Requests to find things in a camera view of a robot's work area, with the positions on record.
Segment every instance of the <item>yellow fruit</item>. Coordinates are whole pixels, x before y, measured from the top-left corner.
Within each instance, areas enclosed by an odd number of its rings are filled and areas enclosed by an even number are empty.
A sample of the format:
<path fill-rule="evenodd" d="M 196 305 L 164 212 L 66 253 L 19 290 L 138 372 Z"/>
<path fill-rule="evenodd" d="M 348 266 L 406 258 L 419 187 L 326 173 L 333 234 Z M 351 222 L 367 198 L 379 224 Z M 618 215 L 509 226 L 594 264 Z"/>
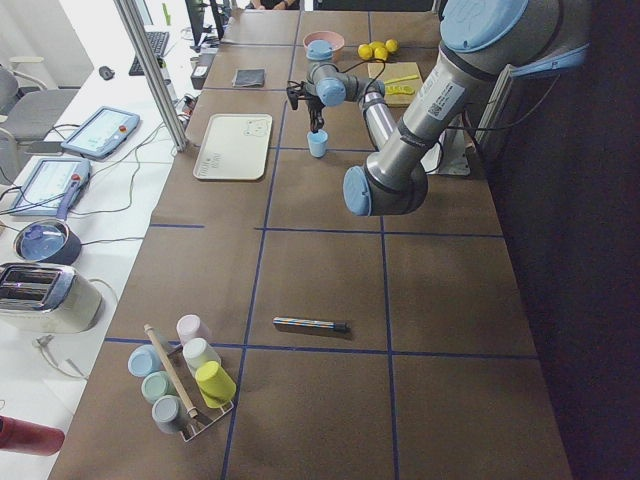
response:
<path fill-rule="evenodd" d="M 387 58 L 389 58 L 389 52 L 384 47 L 378 47 L 376 48 L 375 52 L 373 52 L 373 56 L 378 60 L 383 60 L 386 62 Z"/>
<path fill-rule="evenodd" d="M 358 56 L 363 60 L 371 60 L 373 58 L 373 49 L 366 43 L 358 47 Z"/>
<path fill-rule="evenodd" d="M 387 51 L 389 53 L 396 53 L 398 51 L 398 48 L 400 48 L 400 46 L 398 45 L 398 41 L 393 38 L 387 40 L 384 46 L 387 48 Z"/>
<path fill-rule="evenodd" d="M 375 52 L 376 48 L 384 47 L 384 42 L 379 42 L 376 40 L 375 42 L 371 42 L 369 46 L 371 47 L 371 50 Z"/>

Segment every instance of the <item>black keyboard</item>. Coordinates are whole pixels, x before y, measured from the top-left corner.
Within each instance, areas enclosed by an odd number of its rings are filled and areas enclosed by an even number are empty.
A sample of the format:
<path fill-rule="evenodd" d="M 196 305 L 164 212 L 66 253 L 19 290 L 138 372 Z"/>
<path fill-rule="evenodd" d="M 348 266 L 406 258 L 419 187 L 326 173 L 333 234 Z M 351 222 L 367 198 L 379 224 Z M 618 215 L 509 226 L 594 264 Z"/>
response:
<path fill-rule="evenodd" d="M 149 44 L 151 45 L 151 50 L 153 50 L 153 54 L 156 57 L 164 56 L 164 52 L 167 49 L 167 43 L 169 43 L 169 32 L 145 32 L 147 34 L 147 40 L 149 40 Z M 138 76 L 144 75 L 144 70 L 142 70 L 142 65 L 140 65 L 140 61 L 138 57 L 133 60 L 133 64 L 131 64 L 131 68 L 129 69 L 129 75 Z"/>

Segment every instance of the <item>black mouse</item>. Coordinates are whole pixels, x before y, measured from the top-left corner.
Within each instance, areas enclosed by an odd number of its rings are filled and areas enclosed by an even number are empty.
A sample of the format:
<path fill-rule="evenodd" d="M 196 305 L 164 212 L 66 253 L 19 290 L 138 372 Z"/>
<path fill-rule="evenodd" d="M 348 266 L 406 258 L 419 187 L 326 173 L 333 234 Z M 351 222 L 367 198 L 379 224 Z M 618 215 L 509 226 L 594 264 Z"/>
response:
<path fill-rule="evenodd" d="M 109 67 L 107 67 L 106 65 L 104 65 L 104 66 L 100 67 L 100 68 L 98 69 L 98 73 L 99 73 L 99 74 L 100 74 L 100 76 L 101 76 L 102 78 L 104 78 L 105 80 L 111 80 L 111 79 L 115 76 L 115 74 L 116 74 L 116 72 L 114 72 L 113 70 L 111 70 L 111 69 L 110 69 Z"/>

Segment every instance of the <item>silver toaster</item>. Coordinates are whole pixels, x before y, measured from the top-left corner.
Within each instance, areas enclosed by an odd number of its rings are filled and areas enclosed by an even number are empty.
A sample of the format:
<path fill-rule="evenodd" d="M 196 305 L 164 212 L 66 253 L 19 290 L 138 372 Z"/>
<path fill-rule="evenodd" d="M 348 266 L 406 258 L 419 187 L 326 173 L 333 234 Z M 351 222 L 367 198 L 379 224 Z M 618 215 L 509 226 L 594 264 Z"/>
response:
<path fill-rule="evenodd" d="M 102 295 L 73 268 L 46 263 L 0 265 L 0 319 L 21 330 L 88 329 Z"/>

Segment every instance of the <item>cup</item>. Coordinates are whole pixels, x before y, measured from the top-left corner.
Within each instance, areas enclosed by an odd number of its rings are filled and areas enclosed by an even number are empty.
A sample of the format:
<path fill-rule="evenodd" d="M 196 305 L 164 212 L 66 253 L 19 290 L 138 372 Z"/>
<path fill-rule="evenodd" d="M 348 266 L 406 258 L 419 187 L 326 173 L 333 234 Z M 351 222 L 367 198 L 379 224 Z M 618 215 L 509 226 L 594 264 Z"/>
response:
<path fill-rule="evenodd" d="M 175 395 L 165 395 L 156 400 L 151 408 L 151 417 L 164 433 L 178 433 L 189 423 L 187 409 Z"/>
<path fill-rule="evenodd" d="M 62 447 L 64 432 L 58 428 L 0 417 L 0 450 L 29 455 L 53 455 Z"/>
<path fill-rule="evenodd" d="M 185 315 L 176 325 L 180 343 L 186 345 L 189 340 L 194 338 L 204 338 L 207 342 L 211 342 L 211 330 L 207 327 L 200 317 L 197 315 Z"/>
<path fill-rule="evenodd" d="M 131 352 L 127 366 L 131 375 L 146 377 L 162 370 L 162 361 L 152 345 L 140 345 Z"/>
<path fill-rule="evenodd" d="M 307 133 L 307 142 L 309 143 L 309 152 L 316 158 L 321 158 L 327 151 L 327 141 L 329 134 L 320 129 L 316 133 Z"/>
<path fill-rule="evenodd" d="M 196 371 L 196 383 L 209 408 L 220 408 L 236 394 L 236 384 L 218 362 L 207 362 Z"/>
<path fill-rule="evenodd" d="M 207 362 L 218 362 L 222 365 L 222 359 L 204 338 L 193 338 L 182 348 L 182 356 L 187 362 L 191 375 L 196 376 L 196 371 Z"/>
<path fill-rule="evenodd" d="M 140 389 L 142 396 L 151 405 L 156 403 L 160 397 L 176 394 L 176 388 L 173 386 L 169 374 L 164 370 L 147 375 L 142 381 Z"/>

